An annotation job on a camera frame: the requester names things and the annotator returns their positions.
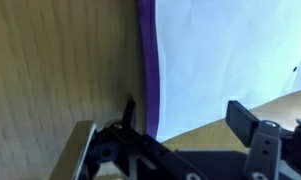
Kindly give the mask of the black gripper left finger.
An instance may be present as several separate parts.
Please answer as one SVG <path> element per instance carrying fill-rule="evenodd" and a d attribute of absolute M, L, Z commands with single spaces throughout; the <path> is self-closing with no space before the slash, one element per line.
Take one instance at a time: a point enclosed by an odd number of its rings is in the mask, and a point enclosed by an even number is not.
<path fill-rule="evenodd" d="M 136 127 L 136 102 L 133 99 L 129 99 L 126 103 L 121 124 L 124 128 Z"/>

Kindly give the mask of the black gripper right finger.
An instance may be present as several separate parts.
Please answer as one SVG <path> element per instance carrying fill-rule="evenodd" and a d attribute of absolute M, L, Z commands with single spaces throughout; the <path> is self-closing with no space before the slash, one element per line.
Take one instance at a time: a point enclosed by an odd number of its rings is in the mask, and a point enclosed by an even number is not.
<path fill-rule="evenodd" d="M 241 103 L 233 100 L 228 102 L 225 121 L 240 142 L 249 147 L 259 124 L 258 118 Z"/>

